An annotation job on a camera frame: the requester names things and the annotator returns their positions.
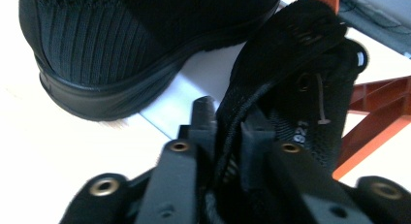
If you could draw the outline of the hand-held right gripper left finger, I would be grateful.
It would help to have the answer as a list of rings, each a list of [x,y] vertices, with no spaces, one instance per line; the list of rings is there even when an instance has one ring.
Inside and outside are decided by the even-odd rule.
[[[193,102],[191,122],[165,144],[144,192],[135,224],[198,224],[215,158],[214,100]]]

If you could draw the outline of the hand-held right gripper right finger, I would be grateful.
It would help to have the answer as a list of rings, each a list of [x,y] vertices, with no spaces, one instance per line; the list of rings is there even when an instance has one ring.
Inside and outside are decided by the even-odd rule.
[[[301,145],[280,141],[254,106],[241,123],[241,187],[252,224],[372,224]]]

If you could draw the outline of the black knit shoe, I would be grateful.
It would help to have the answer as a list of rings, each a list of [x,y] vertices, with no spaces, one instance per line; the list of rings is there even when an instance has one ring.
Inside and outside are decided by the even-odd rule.
[[[281,9],[242,48],[217,110],[216,164],[205,195],[208,224],[262,220],[259,191],[242,192],[230,173],[240,160],[240,124],[261,109],[279,141],[307,149],[327,173],[335,169],[353,85],[366,68],[366,50],[318,0]]]
[[[94,121],[152,103],[193,54],[249,39],[279,0],[18,0],[47,95]]]

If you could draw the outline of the white shoe rack orange posts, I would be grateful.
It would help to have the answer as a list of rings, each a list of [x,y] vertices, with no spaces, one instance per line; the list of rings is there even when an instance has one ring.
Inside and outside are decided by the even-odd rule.
[[[333,171],[345,176],[411,122],[411,76],[354,82]]]

